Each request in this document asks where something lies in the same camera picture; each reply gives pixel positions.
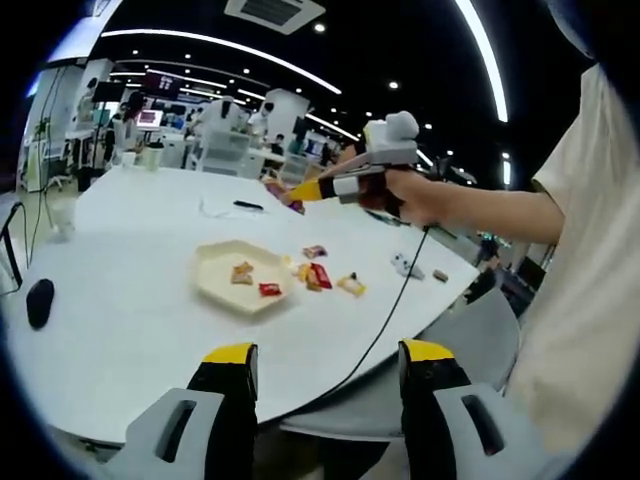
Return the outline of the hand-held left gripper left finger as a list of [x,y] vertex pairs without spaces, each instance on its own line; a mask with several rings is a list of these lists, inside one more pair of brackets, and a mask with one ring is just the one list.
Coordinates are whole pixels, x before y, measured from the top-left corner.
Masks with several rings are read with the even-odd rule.
[[250,479],[257,434],[258,346],[219,347],[185,388],[173,388],[128,427],[107,462],[112,479]]

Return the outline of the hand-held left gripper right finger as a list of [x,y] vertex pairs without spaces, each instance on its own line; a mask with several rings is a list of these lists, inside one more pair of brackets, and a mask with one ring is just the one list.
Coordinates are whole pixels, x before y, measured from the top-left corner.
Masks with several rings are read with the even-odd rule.
[[401,429],[412,479],[544,479],[552,457],[528,418],[453,352],[403,339]]

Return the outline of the person's right hand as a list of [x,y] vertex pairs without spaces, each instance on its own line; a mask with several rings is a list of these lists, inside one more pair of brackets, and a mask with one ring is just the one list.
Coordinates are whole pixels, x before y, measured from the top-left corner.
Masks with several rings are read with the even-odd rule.
[[400,201],[399,214],[404,222],[423,227],[446,218],[450,185],[409,170],[387,170],[385,179],[387,189]]

